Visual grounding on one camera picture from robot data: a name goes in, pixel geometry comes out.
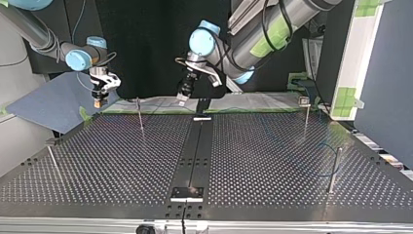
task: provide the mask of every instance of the perforated metal table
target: perforated metal table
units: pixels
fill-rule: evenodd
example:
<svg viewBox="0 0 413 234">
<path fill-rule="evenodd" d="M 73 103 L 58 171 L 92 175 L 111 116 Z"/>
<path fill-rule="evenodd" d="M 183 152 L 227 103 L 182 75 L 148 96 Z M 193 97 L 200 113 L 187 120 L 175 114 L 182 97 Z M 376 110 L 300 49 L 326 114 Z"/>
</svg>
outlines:
<svg viewBox="0 0 413 234">
<path fill-rule="evenodd" d="M 206 122 L 146 115 L 143 123 L 144 131 L 137 115 L 99 116 L 1 177 L 0 233 L 16 228 L 11 219 L 38 218 L 45 226 L 53 218 L 111 228 L 152 220 L 178 232 L 198 221 L 256 228 L 399 223 L 397 230 L 413 230 L 413 183 L 323 115 L 312 113 L 307 126 L 301 112 L 214 114 Z M 337 147 L 342 161 L 328 194 Z M 204 200 L 173 203 L 176 187 L 202 187 Z"/>
</svg>

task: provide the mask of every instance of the white wall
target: white wall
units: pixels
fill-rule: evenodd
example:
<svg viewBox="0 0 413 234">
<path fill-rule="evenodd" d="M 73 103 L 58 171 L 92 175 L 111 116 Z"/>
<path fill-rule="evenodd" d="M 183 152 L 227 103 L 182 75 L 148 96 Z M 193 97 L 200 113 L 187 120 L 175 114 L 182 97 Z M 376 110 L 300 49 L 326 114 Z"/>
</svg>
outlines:
<svg viewBox="0 0 413 234">
<path fill-rule="evenodd" d="M 30 62 L 2 67 L 26 57 L 21 37 L 0 20 L 0 107 L 44 84 L 45 76 L 32 74 Z M 0 114 L 0 176 L 44 147 L 52 131 L 14 115 Z"/>
</svg>

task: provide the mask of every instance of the wire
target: wire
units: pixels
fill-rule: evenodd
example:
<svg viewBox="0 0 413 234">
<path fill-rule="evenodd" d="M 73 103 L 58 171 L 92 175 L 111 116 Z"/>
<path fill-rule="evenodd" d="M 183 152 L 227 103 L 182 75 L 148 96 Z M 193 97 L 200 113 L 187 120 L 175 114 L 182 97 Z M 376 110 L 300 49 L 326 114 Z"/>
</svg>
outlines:
<svg viewBox="0 0 413 234">
<path fill-rule="evenodd" d="M 82 10 L 80 12 L 80 15 L 76 21 L 75 27 L 73 28 L 73 32 L 72 32 L 72 44 L 75 44 L 75 35 L 76 35 L 76 30 L 79 26 L 80 20 L 83 17 L 83 13 L 85 13 L 85 8 L 86 8 L 86 0 L 83 0 L 83 6 L 82 6 Z"/>
<path fill-rule="evenodd" d="M 26 56 L 25 56 L 22 60 L 20 60 L 20 61 L 13 62 L 13 63 L 9 63 L 9 64 L 1 64 L 0 67 L 7 67 L 7 66 L 19 65 L 19 64 L 24 63 L 27 59 L 28 59 L 28 54 L 26 54 Z"/>
<path fill-rule="evenodd" d="M 303 87 L 303 88 L 306 90 L 307 97 L 310 98 L 310 92 L 309 92 L 309 90 L 307 89 L 307 87 L 305 87 L 304 85 L 302 85 L 302 84 L 300 84 L 300 83 L 298 83 L 298 82 L 293 82 L 292 84 L 293 84 L 293 85 L 296 85 L 296 86 Z"/>
<path fill-rule="evenodd" d="M 311 64 L 310 37 L 307 38 L 307 54 L 308 54 L 308 57 L 309 57 L 310 72 L 311 72 L 311 75 L 313 77 L 313 79 L 311 79 L 311 78 L 309 78 L 309 79 L 314 82 L 314 85 L 316 86 L 317 93 L 319 94 L 319 99 L 321 99 L 321 102 L 324 105 L 325 110 L 327 110 L 328 115 L 330 115 L 331 114 L 330 109 L 327 108 L 327 105 L 324 101 L 324 98 L 322 98 L 321 93 L 319 92 L 319 86 L 317 85 L 317 82 L 316 82 L 316 74 L 314 73 L 313 66 Z"/>
<path fill-rule="evenodd" d="M 244 112 L 256 113 L 256 112 L 254 112 L 254 111 L 252 111 L 252 110 L 243 109 L 243 108 L 238 108 L 238 107 L 231 107 L 231 108 L 228 108 L 228 109 L 222 109 L 222 110 L 219 110 L 217 113 L 219 113 L 219 112 L 226 112 L 226 111 L 231 110 L 231 109 L 239 109 L 239 110 L 242 110 L 242 111 L 244 111 Z M 270 137 L 270 138 L 275 139 L 276 141 L 279 141 L 279 139 L 278 139 L 276 136 L 274 136 L 273 132 L 269 131 L 269 128 L 266 128 L 267 125 L 266 125 L 266 123 L 265 123 L 265 120 L 263 119 L 263 115 L 259 115 L 259 120 L 260 120 L 260 122 L 261 122 L 261 125 L 262 125 L 262 127 L 263 127 L 263 129 L 264 129 L 264 132 L 265 132 L 265 134 L 267 135 L 267 137 Z M 334 159 L 334 160 L 337 160 L 338 152 L 337 152 L 331 145 L 325 143 L 325 141 L 322 141 L 322 142 L 320 142 L 320 143 L 318 144 L 318 147 L 320 147 L 320 146 L 326 146 L 326 147 L 328 147 L 329 149 L 331 149 L 331 151 L 334 152 L 334 154 L 335 154 L 335 159 Z M 343 164 L 343 163 L 340 163 L 340 165 L 338 166 L 337 170 L 336 170 L 335 172 L 332 172 L 331 174 L 317 174 L 317 173 L 314 173 L 314 172 L 311 172 L 311 171 L 306 171 L 306 172 L 304 172 L 304 173 L 305 173 L 305 174 L 312 175 L 312 176 L 318 176 L 318 177 L 331 177 L 331 176 L 334 176 L 335 174 L 337 174 L 337 173 L 340 171 L 342 164 Z"/>
<path fill-rule="evenodd" d="M 94 91 L 91 88 L 87 87 L 85 84 L 83 84 L 83 82 L 80 80 L 79 73 L 80 73 L 80 71 L 76 72 L 76 76 L 78 78 L 79 83 L 83 86 L 83 88 L 89 90 L 90 92 L 99 94 L 100 93 L 99 91 Z"/>
<path fill-rule="evenodd" d="M 291 23 L 291 19 L 289 18 L 289 16 L 288 16 L 288 13 L 287 13 L 287 11 L 286 11 L 286 8 L 285 8 L 285 3 L 283 2 L 283 0 L 280 0 L 279 1 L 279 5 L 280 5 L 280 11 L 282 12 L 282 17 L 284 18 L 284 20 L 285 20 L 285 23 L 287 24 L 287 27 L 288 27 L 288 31 L 289 31 L 289 36 L 286 38 L 286 45 L 283 47 L 283 48 L 281 48 L 280 50 L 278 50 L 275 46 L 274 46 L 274 44 L 273 44 L 273 42 L 271 42 L 271 39 L 270 39 L 270 36 L 268 35 L 268 32 L 267 32 L 267 26 L 266 26 L 266 11 L 267 11 L 267 7 L 268 7 L 268 4 L 269 4 L 269 0 L 265 0 L 265 2 L 264 2 L 264 7 L 263 7 L 263 9 L 262 9 L 262 19 L 261 19 L 261 26 L 262 26 L 262 32 L 264 33 L 264 37 L 265 37 L 265 40 L 267 41 L 267 44 L 271 47 L 271 49 L 273 50 L 273 52 L 276 52 L 276 51 L 283 51 L 283 50 L 285 50 L 285 48 L 286 48 L 286 45 L 288 45 L 290 42 L 291 42 L 291 40 L 292 40 L 292 36 L 293 36 L 293 34 L 294 34 L 294 31 L 293 31 L 293 29 L 292 29 L 292 23 Z"/>
</svg>

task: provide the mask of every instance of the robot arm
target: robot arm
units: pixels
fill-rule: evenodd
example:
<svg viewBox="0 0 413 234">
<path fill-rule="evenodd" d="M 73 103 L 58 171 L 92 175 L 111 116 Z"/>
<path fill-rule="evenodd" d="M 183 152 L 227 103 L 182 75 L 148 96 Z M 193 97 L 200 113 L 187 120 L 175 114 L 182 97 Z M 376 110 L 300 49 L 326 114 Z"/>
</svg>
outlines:
<svg viewBox="0 0 413 234">
<path fill-rule="evenodd" d="M 203 20 L 192 33 L 190 52 L 184 61 L 188 75 L 182 81 L 177 98 L 180 104 L 191 96 L 194 82 L 207 74 L 212 86 L 222 85 L 219 75 L 207 62 L 238 84 L 246 83 L 256 69 L 254 66 L 274 50 L 282 50 L 291 33 L 320 11 L 329 11 L 342 0 L 246 0 L 229 21 L 230 33 L 235 36 L 261 10 L 262 20 L 244 40 L 231 48 L 219 39 L 220 28 Z"/>
<path fill-rule="evenodd" d="M 59 42 L 55 34 L 42 21 L 26 11 L 40 10 L 52 1 L 10 1 L 8 7 L 0 4 L 0 20 L 8 22 L 37 53 L 54 58 L 57 62 L 65 61 L 75 71 L 88 69 L 91 82 L 94 84 L 92 90 L 94 107 L 100 108 L 107 102 L 108 93 L 121 85 L 121 80 L 115 74 L 110 73 L 106 66 L 111 59 L 116 57 L 116 53 L 108 54 L 106 41 L 96 36 L 88 37 L 85 47 Z M 26 10 L 18 9 L 12 4 Z"/>
</svg>

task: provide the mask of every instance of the black background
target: black background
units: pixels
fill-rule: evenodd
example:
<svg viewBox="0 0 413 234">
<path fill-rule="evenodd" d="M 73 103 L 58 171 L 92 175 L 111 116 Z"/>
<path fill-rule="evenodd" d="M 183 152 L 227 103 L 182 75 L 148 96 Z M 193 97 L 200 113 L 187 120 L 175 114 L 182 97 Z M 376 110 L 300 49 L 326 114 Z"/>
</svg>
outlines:
<svg viewBox="0 0 413 234">
<path fill-rule="evenodd" d="M 220 37 L 231 45 L 227 21 L 231 12 L 230 0 L 151 0 L 114 1 L 87 0 L 85 13 L 76 31 L 75 43 L 86 44 L 91 35 L 104 36 L 109 52 L 118 56 L 110 62 L 112 72 L 122 79 L 118 89 L 121 98 L 150 98 L 175 96 L 177 85 L 185 76 L 183 67 L 174 62 L 185 57 L 191 33 L 201 20 L 221 27 Z M 64 41 L 71 40 L 74 25 L 80 15 L 83 0 L 64 0 L 40 11 L 42 19 Z M 56 18 L 56 11 L 66 14 Z M 258 23 L 260 16 L 252 22 Z M 303 27 L 294 33 L 288 48 L 273 55 L 270 61 L 241 88 L 245 92 L 280 92 L 286 90 L 288 74 L 305 71 L 302 38 L 309 32 Z M 56 66 L 51 58 L 32 59 L 36 73 L 69 71 L 64 64 Z M 221 98 L 227 89 L 214 89 L 206 77 L 196 83 L 193 98 Z"/>
</svg>

